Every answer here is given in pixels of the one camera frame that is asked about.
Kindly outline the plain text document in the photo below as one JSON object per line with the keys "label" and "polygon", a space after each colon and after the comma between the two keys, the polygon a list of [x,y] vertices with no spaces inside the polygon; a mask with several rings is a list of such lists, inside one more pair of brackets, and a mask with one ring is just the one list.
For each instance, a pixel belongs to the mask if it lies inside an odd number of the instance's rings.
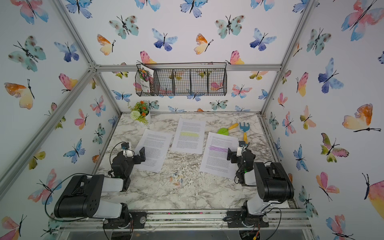
{"label": "plain text document", "polygon": [[141,171],[159,173],[163,167],[173,134],[146,129],[135,151],[145,148],[146,160],[135,168]]}

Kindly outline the document with purple highlight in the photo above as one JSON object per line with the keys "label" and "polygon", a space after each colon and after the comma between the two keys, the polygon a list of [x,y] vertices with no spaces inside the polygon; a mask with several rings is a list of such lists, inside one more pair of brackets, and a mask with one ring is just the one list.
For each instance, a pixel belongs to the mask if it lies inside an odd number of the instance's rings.
{"label": "document with purple highlight", "polygon": [[234,179],[238,167],[227,160],[228,149],[237,152],[238,138],[209,132],[200,172]]}

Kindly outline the document with green highlight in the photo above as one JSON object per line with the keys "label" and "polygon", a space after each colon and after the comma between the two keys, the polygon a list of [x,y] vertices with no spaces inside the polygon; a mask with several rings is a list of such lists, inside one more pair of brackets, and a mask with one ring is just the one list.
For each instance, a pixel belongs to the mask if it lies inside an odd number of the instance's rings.
{"label": "document with green highlight", "polygon": [[203,153],[205,121],[179,119],[171,150],[179,153]]}

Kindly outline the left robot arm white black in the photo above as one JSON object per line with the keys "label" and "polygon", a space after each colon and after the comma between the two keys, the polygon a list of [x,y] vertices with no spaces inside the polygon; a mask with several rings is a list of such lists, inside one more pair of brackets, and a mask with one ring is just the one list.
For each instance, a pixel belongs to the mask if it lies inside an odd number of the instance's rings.
{"label": "left robot arm white black", "polygon": [[104,175],[75,175],[58,199],[54,216],[60,219],[97,218],[118,219],[126,215],[124,204],[101,199],[102,194],[128,190],[134,165],[146,160],[146,149],[131,157],[123,150],[112,161],[112,177]]}

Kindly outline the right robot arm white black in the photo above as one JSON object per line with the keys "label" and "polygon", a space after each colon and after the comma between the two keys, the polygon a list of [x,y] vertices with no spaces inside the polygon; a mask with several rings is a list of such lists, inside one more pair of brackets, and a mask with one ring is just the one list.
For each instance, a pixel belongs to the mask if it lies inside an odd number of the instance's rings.
{"label": "right robot arm white black", "polygon": [[256,187],[257,195],[242,207],[244,217],[261,216],[273,206],[294,198],[295,190],[282,164],[256,162],[256,155],[246,147],[228,150],[227,160],[238,166],[235,183]]}

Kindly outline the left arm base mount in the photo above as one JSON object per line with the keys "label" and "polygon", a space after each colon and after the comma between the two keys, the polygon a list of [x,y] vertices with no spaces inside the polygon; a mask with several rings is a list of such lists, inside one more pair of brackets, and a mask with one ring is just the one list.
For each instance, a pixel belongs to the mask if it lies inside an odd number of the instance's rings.
{"label": "left arm base mount", "polygon": [[147,221],[147,212],[126,212],[117,219],[106,219],[103,228],[106,230],[143,229]]}

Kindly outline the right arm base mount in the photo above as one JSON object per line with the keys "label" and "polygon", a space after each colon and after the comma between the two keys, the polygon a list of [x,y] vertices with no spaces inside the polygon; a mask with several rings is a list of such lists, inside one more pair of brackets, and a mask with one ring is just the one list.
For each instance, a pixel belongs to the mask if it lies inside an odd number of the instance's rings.
{"label": "right arm base mount", "polygon": [[269,223],[264,221],[265,215],[250,215],[244,211],[227,211],[223,221],[229,228],[267,228]]}

